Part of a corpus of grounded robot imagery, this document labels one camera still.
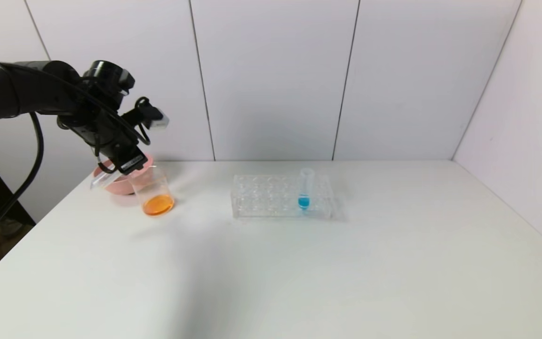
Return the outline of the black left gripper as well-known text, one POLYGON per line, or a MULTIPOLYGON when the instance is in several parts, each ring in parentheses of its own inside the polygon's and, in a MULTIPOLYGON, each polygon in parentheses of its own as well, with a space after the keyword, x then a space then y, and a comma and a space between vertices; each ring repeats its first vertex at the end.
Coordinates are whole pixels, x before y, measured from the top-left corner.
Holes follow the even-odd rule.
POLYGON ((93 150, 102 172, 129 176, 144 169, 148 158, 138 148, 138 138, 123 127, 105 127, 94 134, 93 150))

